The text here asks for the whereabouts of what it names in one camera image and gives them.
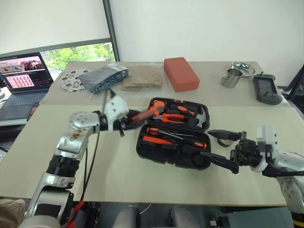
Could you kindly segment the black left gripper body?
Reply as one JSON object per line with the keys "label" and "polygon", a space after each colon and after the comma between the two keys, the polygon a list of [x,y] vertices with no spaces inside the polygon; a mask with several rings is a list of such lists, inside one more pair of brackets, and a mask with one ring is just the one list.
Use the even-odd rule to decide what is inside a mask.
{"label": "black left gripper body", "polygon": [[122,119],[117,119],[114,121],[113,130],[118,131],[121,137],[125,136],[124,131],[131,130],[133,121],[130,117],[124,117]]}

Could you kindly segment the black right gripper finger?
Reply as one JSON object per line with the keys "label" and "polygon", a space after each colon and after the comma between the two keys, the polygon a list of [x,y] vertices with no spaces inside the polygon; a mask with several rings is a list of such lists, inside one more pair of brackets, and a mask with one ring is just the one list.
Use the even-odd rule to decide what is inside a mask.
{"label": "black right gripper finger", "polygon": [[207,133],[217,139],[237,141],[242,137],[242,132],[231,132],[227,130],[210,130]]}
{"label": "black right gripper finger", "polygon": [[228,169],[233,174],[237,174],[239,172],[239,164],[235,161],[228,160],[226,157],[214,153],[200,152],[200,154],[207,158],[211,163]]}

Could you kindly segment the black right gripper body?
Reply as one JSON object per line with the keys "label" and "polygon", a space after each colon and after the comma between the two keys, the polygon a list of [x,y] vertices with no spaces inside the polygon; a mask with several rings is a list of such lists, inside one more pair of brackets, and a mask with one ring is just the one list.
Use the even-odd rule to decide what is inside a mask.
{"label": "black right gripper body", "polygon": [[238,163],[240,166],[256,167],[262,160],[258,151],[256,142],[247,139],[247,132],[240,134],[240,139],[235,148],[230,152],[230,160]]}

